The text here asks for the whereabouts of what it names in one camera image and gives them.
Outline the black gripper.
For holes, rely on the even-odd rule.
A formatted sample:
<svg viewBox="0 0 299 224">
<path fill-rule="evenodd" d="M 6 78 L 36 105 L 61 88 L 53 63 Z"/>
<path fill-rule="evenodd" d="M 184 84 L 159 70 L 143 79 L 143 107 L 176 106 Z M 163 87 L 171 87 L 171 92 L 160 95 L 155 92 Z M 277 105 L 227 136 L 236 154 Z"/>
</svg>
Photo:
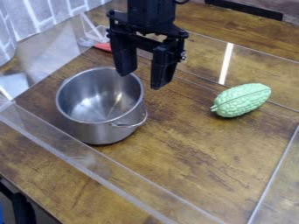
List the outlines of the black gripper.
<svg viewBox="0 0 299 224">
<path fill-rule="evenodd" d="M 107 35 L 116 71 L 127 76 L 136 70 L 136 49 L 153 53 L 151 89 L 173 79 L 177 62 L 185 60 L 184 40 L 188 32 L 175 24 L 176 6 L 189 0 L 127 0 L 125 11 L 107 13 Z"/>
</svg>

